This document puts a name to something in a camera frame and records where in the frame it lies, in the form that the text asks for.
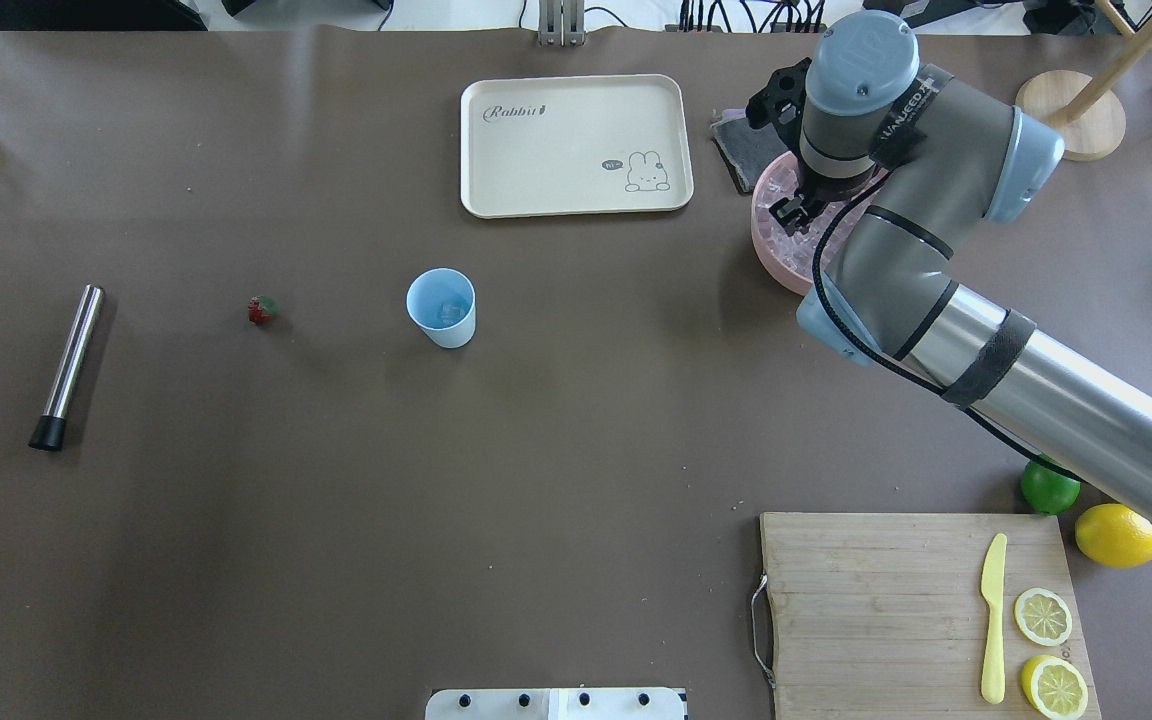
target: table surface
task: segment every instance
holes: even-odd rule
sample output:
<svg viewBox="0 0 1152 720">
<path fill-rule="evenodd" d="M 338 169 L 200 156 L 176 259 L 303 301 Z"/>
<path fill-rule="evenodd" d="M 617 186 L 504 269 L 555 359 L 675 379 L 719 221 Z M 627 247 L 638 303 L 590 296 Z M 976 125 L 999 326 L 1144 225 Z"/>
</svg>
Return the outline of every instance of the table surface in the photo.
<svg viewBox="0 0 1152 720">
<path fill-rule="evenodd" d="M 581 683 L 771 717 L 759 511 L 1024 511 L 1023 461 L 806 338 L 755 259 L 708 120 L 810 38 L 532 41 L 0 33 L 0 717 L 420 717 L 437 688 Z M 1116 48 L 922 41 L 1006 100 Z M 463 88 L 586 73 L 677 79 L 691 204 L 468 214 Z M 955 272 L 1152 393 L 1152 56 L 1117 94 L 1124 145 Z M 460 351 L 403 309 L 439 265 L 479 293 Z M 70 446 L 29 450 L 90 282 Z M 253 295 L 283 318 L 248 324 Z M 1069 562 L 1105 717 L 1152 717 L 1152 562 Z"/>
</svg>

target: green lime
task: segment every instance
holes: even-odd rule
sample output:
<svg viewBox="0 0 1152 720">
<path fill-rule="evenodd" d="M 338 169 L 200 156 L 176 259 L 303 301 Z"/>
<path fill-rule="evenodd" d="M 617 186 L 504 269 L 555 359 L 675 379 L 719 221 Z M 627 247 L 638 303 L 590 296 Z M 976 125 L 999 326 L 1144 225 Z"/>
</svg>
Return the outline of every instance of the green lime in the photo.
<svg viewBox="0 0 1152 720">
<path fill-rule="evenodd" d="M 1046 455 L 1043 455 L 1043 460 L 1052 461 Z M 1083 484 L 1078 480 L 1043 468 L 1038 462 L 1030 462 L 1020 476 L 1020 494 L 1025 497 L 1030 507 L 1046 511 L 1047 515 L 1069 510 L 1074 501 L 1078 500 L 1081 488 Z"/>
</svg>

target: wooden base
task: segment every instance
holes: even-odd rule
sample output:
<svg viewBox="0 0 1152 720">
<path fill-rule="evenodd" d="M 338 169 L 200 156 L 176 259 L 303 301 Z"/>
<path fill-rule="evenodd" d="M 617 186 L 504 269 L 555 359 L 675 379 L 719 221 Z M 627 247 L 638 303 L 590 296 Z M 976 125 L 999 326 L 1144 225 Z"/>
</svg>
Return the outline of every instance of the wooden base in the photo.
<svg viewBox="0 0 1152 720">
<path fill-rule="evenodd" d="M 1052 115 L 1064 108 L 1092 78 L 1074 70 L 1051 70 L 1029 78 L 1016 94 L 1016 105 L 1025 113 L 1052 126 L 1064 136 L 1064 159 L 1100 160 L 1123 142 L 1128 120 L 1123 103 L 1106 92 L 1082 118 L 1060 124 Z"/>
</svg>

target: lemon slice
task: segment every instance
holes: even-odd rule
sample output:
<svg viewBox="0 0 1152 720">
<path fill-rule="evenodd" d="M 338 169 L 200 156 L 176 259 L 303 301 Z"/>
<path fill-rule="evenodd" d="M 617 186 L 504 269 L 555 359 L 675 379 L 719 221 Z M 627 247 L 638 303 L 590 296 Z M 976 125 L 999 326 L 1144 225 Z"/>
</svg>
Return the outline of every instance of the lemon slice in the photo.
<svg viewBox="0 0 1152 720">
<path fill-rule="evenodd" d="M 1055 647 L 1069 639 L 1074 614 L 1059 594 L 1044 588 L 1030 588 L 1016 598 L 1016 626 L 1029 639 Z"/>
<path fill-rule="evenodd" d="M 1076 720 L 1087 712 L 1087 683 L 1060 657 L 1030 657 L 1020 669 L 1020 687 L 1029 705 L 1051 720 Z"/>
</svg>

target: black strap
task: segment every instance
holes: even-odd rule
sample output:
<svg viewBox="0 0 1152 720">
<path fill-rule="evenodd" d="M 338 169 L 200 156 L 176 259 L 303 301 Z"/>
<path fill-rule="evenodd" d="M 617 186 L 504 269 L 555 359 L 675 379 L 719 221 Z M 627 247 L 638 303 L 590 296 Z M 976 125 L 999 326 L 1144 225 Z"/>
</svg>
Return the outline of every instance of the black strap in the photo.
<svg viewBox="0 0 1152 720">
<path fill-rule="evenodd" d="M 954 297 L 954 293 L 956 290 L 958 290 L 957 281 L 950 281 L 949 285 L 945 286 L 945 291 L 941 291 L 941 296 L 935 300 L 935 305 L 932 305 L 932 309 L 927 311 L 927 314 L 923 316 L 923 323 L 919 323 L 918 327 L 914 328 L 914 334 L 909 336 L 905 344 L 900 347 L 900 350 L 896 350 L 896 355 L 892 355 L 894 361 L 905 359 L 905 356 L 914 350 L 914 347 L 918 344 L 918 342 L 923 340 L 923 336 L 927 334 L 927 331 L 931 329 L 932 323 L 935 323 L 937 318 L 940 318 L 941 310 L 945 310 L 945 306 L 950 304 L 950 298 Z"/>
<path fill-rule="evenodd" d="M 870 205 L 865 209 L 865 214 L 873 215 L 878 219 L 887 220 L 888 223 L 896 225 L 902 232 L 908 232 L 911 236 L 915 236 L 919 241 L 927 243 L 932 250 L 940 252 L 942 258 L 946 260 L 954 258 L 954 249 L 948 245 L 947 242 L 937 237 L 937 234 L 924 228 L 923 225 L 916 223 L 914 220 L 905 218 L 905 215 L 897 215 L 892 213 L 890 210 L 879 209 L 878 205 Z"/>
<path fill-rule="evenodd" d="M 927 137 L 915 128 L 918 118 L 922 118 L 952 79 L 954 76 L 935 65 L 924 65 L 918 70 L 914 83 L 892 103 L 887 118 L 878 127 L 878 135 L 869 146 L 869 156 L 874 162 L 887 169 L 904 162 L 909 151 Z"/>
<path fill-rule="evenodd" d="M 948 404 L 963 409 L 987 396 L 998 381 L 1011 370 L 1011 365 L 1015 365 L 1020 353 L 1024 350 L 1025 343 L 1036 329 L 1038 325 L 1033 320 L 1014 310 L 1007 310 L 1002 324 L 998 325 L 996 332 L 980 348 L 977 359 L 972 361 L 972 365 L 969 365 L 950 387 L 945 388 L 941 397 Z"/>
</svg>

